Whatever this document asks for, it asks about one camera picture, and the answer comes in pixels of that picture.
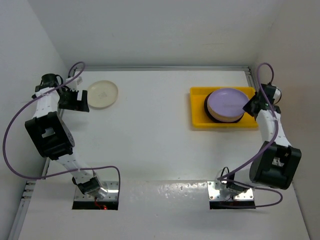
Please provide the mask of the dark-rimmed plate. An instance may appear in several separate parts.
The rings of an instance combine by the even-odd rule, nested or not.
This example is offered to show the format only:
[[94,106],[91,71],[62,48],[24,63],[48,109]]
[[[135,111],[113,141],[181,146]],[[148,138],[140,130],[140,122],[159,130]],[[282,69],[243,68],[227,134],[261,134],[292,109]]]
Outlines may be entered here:
[[219,119],[216,119],[214,118],[210,112],[209,112],[209,109],[208,109],[208,98],[209,98],[209,94],[206,96],[205,100],[204,100],[204,112],[206,114],[206,116],[214,123],[217,123],[217,124],[222,124],[222,123],[227,123],[227,124],[233,124],[233,123],[238,123],[244,116],[244,114],[239,117],[238,119],[236,119],[235,121],[220,121]]

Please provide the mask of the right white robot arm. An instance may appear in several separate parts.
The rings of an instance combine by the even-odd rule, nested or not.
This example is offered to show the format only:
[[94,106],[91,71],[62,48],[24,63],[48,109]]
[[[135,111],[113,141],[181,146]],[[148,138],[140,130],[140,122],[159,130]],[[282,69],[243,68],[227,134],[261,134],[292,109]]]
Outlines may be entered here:
[[302,152],[286,138],[281,124],[281,110],[274,101],[281,93],[272,84],[261,84],[258,92],[244,106],[258,123],[262,146],[250,160],[222,175],[229,188],[244,191],[267,186],[286,190],[292,183]]

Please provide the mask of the yellow plate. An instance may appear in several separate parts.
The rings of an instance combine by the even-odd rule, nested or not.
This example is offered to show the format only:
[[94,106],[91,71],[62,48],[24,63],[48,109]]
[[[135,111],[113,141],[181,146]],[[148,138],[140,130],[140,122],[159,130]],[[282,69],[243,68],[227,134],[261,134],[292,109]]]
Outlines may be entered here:
[[235,116],[225,116],[217,113],[210,106],[207,106],[205,109],[207,110],[206,113],[208,117],[210,117],[215,123],[237,123],[244,116],[244,113]]

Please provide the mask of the cream plate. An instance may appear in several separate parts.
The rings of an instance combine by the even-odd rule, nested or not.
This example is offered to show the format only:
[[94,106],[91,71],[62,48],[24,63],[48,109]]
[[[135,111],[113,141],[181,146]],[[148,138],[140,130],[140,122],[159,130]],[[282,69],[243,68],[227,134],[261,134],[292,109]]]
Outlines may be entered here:
[[119,90],[115,83],[109,80],[94,82],[87,88],[88,105],[95,109],[104,109],[116,102]]

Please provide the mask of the purple plate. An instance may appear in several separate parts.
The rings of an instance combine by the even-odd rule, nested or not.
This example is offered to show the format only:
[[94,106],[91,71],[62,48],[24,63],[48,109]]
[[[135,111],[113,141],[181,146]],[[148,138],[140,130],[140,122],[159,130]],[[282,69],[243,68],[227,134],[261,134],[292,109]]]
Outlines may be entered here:
[[208,96],[206,103],[212,113],[223,117],[237,117],[244,114],[243,107],[248,101],[247,95],[240,90],[220,88]]

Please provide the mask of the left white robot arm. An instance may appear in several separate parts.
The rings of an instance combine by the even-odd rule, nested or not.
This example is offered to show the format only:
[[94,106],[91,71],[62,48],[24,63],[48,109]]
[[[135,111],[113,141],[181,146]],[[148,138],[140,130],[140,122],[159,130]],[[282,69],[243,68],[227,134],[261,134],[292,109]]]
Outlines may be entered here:
[[73,135],[60,115],[61,110],[89,112],[88,92],[77,90],[81,77],[68,78],[66,82],[67,85],[58,88],[64,83],[59,75],[48,73],[42,76],[33,95],[34,99],[39,98],[35,113],[24,125],[42,157],[56,161],[70,171],[72,182],[82,194],[101,199],[101,181],[76,153]]

